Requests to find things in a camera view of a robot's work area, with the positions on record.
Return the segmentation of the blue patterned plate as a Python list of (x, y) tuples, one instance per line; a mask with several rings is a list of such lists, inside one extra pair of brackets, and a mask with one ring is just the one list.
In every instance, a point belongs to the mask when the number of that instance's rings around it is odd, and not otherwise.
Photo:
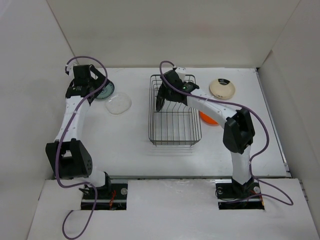
[(109, 98), (115, 91), (115, 85), (110, 81), (96, 97), (97, 100), (105, 100)]

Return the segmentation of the black plate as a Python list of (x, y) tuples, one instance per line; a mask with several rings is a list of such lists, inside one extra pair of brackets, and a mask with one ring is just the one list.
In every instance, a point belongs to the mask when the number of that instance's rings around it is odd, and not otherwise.
[(156, 96), (156, 102), (155, 102), (155, 111), (160, 112), (161, 109), (164, 106), (165, 103), (165, 93), (166, 93), (166, 87), (161, 85), (158, 89), (157, 96)]

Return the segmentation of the clear glass plate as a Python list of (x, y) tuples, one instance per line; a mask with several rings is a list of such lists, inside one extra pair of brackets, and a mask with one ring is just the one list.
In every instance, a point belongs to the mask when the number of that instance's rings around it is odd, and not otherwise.
[(105, 103), (105, 108), (113, 115), (120, 115), (129, 110), (131, 106), (131, 98), (124, 92), (113, 94)]

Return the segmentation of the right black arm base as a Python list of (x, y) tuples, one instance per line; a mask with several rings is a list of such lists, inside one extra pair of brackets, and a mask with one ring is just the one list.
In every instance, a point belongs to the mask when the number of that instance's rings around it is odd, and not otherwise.
[(219, 210), (264, 210), (261, 188), (256, 180), (240, 185), (233, 179), (215, 181)]

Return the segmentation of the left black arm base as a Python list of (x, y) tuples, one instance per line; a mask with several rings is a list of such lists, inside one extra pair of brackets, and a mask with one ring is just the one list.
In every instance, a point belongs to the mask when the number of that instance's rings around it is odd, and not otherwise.
[[(81, 210), (91, 210), (94, 205), (95, 191), (91, 186), (79, 188), (82, 192)], [(120, 179), (111, 180), (110, 186), (97, 188), (95, 210), (124, 211), (127, 209), (128, 182)]]

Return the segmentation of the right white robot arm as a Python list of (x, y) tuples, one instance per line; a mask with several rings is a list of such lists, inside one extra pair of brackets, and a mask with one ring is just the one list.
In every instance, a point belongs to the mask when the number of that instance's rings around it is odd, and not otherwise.
[(222, 142), (232, 160), (231, 191), (235, 196), (243, 197), (254, 181), (250, 173), (250, 152), (255, 130), (250, 112), (245, 108), (234, 110), (214, 100), (197, 84), (183, 81), (184, 74), (177, 70), (174, 68), (160, 75), (159, 97), (196, 109), (223, 128)]

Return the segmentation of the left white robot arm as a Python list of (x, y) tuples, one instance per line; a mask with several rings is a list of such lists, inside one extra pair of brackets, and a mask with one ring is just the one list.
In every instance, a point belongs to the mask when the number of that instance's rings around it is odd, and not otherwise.
[(93, 65), (75, 65), (67, 70), (73, 79), (65, 94), (65, 112), (60, 130), (45, 152), (57, 179), (82, 179), (93, 184), (102, 199), (111, 195), (109, 175), (97, 170), (81, 141), (86, 114), (94, 99), (111, 82)]

